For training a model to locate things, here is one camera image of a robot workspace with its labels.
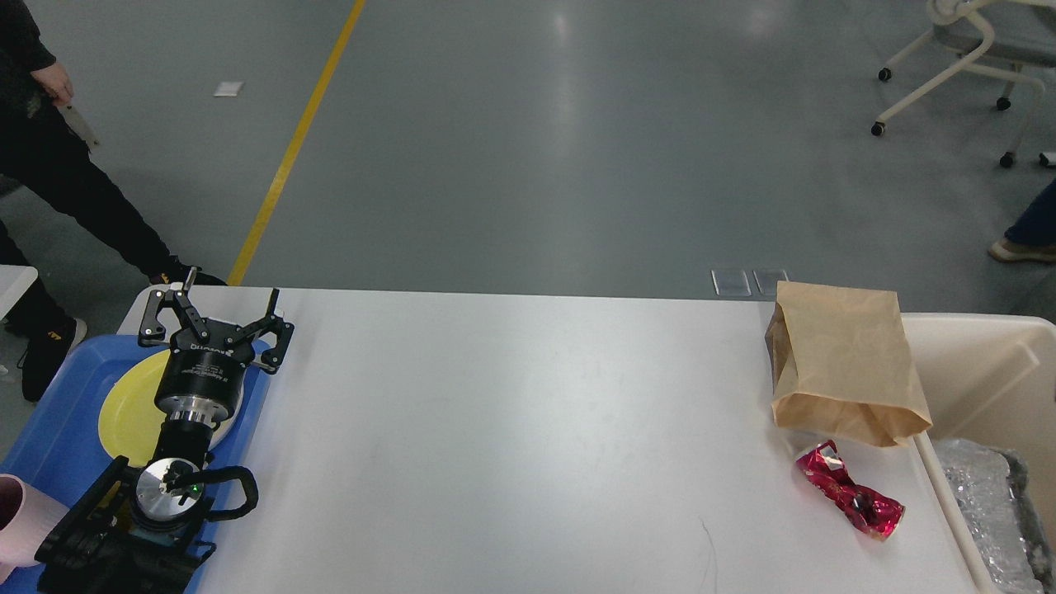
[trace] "crumpled foil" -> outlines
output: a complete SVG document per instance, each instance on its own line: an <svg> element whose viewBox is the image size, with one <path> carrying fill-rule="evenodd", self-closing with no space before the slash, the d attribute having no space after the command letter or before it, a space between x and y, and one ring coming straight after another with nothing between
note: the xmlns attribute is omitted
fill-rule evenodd
<svg viewBox="0 0 1056 594"><path fill-rule="evenodd" d="M1004 594L1054 594L1052 552L1018 454L961 439L936 442L935 451L995 586Z"/></svg>
<svg viewBox="0 0 1056 594"><path fill-rule="evenodd" d="M836 504L855 528L869 537L883 542L899 526L905 506L869 487L854 484L832 440L805 452L796 459L795 465L811 484Z"/></svg>

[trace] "brown paper bag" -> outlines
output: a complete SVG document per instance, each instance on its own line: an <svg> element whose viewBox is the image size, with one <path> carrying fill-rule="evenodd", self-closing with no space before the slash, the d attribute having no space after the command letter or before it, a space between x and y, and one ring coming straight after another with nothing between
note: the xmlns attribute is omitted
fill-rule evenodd
<svg viewBox="0 0 1056 594"><path fill-rule="evenodd" d="M892 446L931 426L894 293L779 282L767 346L778 427Z"/></svg>

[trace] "plate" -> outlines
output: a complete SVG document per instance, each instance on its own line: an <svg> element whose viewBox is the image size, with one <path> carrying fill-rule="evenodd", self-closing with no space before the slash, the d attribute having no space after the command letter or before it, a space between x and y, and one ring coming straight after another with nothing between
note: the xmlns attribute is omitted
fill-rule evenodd
<svg viewBox="0 0 1056 594"><path fill-rule="evenodd" d="M137 363L114 384L99 410L99 442L111 458L124 456L129 465L146 466L154 456L157 435L166 414L154 406L157 385L162 382L169 351L162 351ZM209 449L231 430L232 421L242 408L242 386L239 386L239 404L234 414L222 422L212 434Z"/></svg>

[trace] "candy wrapper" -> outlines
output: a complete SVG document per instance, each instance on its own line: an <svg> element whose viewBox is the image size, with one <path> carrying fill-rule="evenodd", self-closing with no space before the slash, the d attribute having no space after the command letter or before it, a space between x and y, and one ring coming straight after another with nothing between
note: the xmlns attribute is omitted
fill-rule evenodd
<svg viewBox="0 0 1056 594"><path fill-rule="evenodd" d="M811 484L822 489L847 515L854 527L871 538L882 542L887 540L906 511L904 505L890 497L854 484L832 440L800 456L795 465Z"/></svg>

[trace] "white table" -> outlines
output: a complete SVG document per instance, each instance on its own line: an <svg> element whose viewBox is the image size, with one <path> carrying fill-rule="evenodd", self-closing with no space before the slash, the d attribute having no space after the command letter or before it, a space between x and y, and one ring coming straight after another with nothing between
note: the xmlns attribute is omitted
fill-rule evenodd
<svg viewBox="0 0 1056 594"><path fill-rule="evenodd" d="M7 315L19 298L37 280L37 268L0 264L0 317Z"/></svg>
<svg viewBox="0 0 1056 594"><path fill-rule="evenodd" d="M248 322L267 289L195 287ZM136 332L146 295L119 332ZM794 469L771 303L283 290L224 592L974 592L916 447L838 442L886 543ZM167 322L174 329L174 320Z"/></svg>

